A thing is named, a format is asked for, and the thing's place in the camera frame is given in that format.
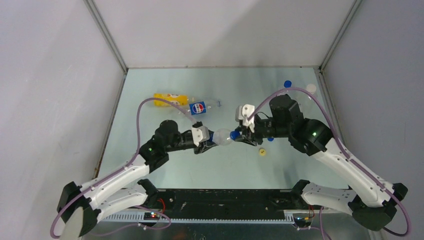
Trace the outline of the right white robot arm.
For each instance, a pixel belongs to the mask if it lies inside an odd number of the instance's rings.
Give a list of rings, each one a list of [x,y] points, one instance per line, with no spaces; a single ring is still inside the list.
[[[236,142],[252,146],[268,138],[286,138],[297,151],[333,170],[348,187],[337,189],[299,180],[291,189],[291,204],[297,209],[322,206],[346,213],[371,231],[386,229],[408,189],[390,183],[372,172],[340,143],[332,130],[317,119],[305,118],[298,103],[288,95],[269,101],[271,117],[260,118],[250,104],[236,109],[239,126],[231,134]]]

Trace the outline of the clear crushed bottle blue label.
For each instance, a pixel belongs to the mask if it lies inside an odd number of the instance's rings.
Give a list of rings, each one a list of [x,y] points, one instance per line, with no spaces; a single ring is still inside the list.
[[[220,128],[213,133],[211,141],[219,146],[228,146],[233,142],[231,133],[229,129]]]

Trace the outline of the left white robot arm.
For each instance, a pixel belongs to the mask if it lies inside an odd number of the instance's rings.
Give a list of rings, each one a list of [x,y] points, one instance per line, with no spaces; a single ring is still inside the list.
[[[163,121],[151,139],[113,172],[80,185],[71,181],[63,187],[57,217],[50,228],[51,237],[76,240],[121,210],[142,205],[153,208],[158,202],[157,189],[146,176],[163,166],[170,152],[192,149],[201,154],[215,147],[215,136],[201,122],[180,132],[175,121]]]

